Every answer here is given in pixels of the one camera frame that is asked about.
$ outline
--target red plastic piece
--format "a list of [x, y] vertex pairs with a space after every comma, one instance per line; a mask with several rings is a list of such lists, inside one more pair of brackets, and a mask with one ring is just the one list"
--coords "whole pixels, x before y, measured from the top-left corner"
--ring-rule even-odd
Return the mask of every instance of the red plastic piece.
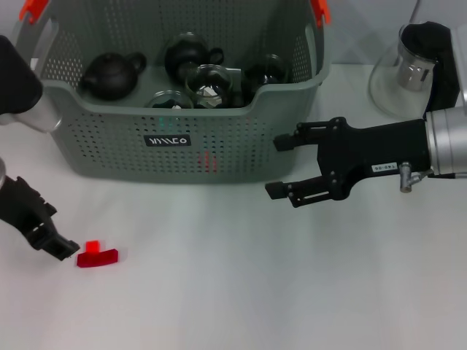
[[331, 12], [329, 11], [326, 0], [311, 0], [314, 16], [316, 17], [316, 24], [318, 28], [323, 26], [323, 15], [326, 24], [331, 24]]
[[110, 249], [100, 252], [99, 241], [86, 242], [85, 252], [78, 254], [76, 265], [78, 268], [97, 268], [118, 263], [118, 250]]
[[31, 13], [29, 23], [34, 24], [41, 17], [48, 3], [49, 0], [26, 0], [20, 12], [20, 20], [23, 20], [25, 14], [29, 12]]
[[86, 242], [85, 251], [87, 253], [99, 253], [101, 251], [101, 244], [99, 243], [99, 241]]

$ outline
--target teapot handle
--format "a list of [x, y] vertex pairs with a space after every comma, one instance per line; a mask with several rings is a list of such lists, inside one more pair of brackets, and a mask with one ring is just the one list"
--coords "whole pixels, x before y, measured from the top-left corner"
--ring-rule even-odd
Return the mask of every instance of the teapot handle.
[[211, 64], [222, 64], [224, 62], [224, 51], [220, 47], [214, 47], [209, 51], [209, 60]]
[[147, 60], [146, 56], [144, 56], [140, 52], [133, 52], [130, 55], [126, 56], [126, 59], [133, 64], [134, 68], [136, 69], [136, 73], [141, 73], [146, 68]]

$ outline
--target white table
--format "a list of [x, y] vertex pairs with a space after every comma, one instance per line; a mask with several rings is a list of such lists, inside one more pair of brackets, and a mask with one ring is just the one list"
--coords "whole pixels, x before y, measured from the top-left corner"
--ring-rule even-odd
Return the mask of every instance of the white table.
[[[315, 113], [391, 123], [371, 66], [333, 66]], [[0, 349], [465, 350], [467, 182], [397, 176], [293, 209], [262, 184], [154, 185], [80, 177], [50, 136], [0, 128], [0, 156], [52, 205], [61, 234], [123, 261], [79, 269], [0, 223]], [[302, 147], [286, 180], [319, 174]]]

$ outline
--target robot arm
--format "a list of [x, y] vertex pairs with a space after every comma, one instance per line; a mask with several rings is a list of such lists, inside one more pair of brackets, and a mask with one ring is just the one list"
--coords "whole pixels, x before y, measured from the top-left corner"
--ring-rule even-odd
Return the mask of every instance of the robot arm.
[[[20, 122], [46, 133], [54, 131], [60, 121], [41, 82], [9, 40], [0, 36], [0, 125]], [[10, 179], [0, 158], [0, 220], [17, 228], [35, 250], [63, 260], [80, 246], [58, 234], [50, 218], [56, 212], [26, 181]]]
[[354, 129], [343, 117], [297, 125], [293, 135], [276, 137], [277, 151], [318, 146], [322, 176], [301, 182], [266, 185], [271, 199], [289, 198], [294, 207], [342, 201], [359, 181], [400, 174], [401, 192], [425, 177], [467, 178], [467, 25], [452, 31], [464, 106], [427, 112], [425, 119]]

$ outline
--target gray plastic basket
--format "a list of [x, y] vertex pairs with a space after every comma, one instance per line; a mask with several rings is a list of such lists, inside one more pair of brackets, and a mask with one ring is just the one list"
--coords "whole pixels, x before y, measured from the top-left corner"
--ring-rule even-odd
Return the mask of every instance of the gray plastic basket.
[[[63, 114], [53, 138], [86, 176], [185, 183], [284, 176], [294, 152], [277, 152], [273, 139], [308, 119], [329, 70], [326, 25], [317, 26], [310, 0], [49, 0], [35, 24], [30, 18], [15, 28], [15, 46], [29, 61], [51, 23], [36, 73]], [[241, 109], [142, 108], [154, 93], [174, 88], [157, 62], [166, 41], [184, 31], [223, 48], [234, 75], [253, 55], [274, 53], [291, 62], [293, 83], [264, 86]], [[140, 51], [153, 64], [113, 106], [78, 88], [85, 67], [108, 51]], [[155, 135], [188, 135], [191, 145], [147, 146], [144, 136]]]

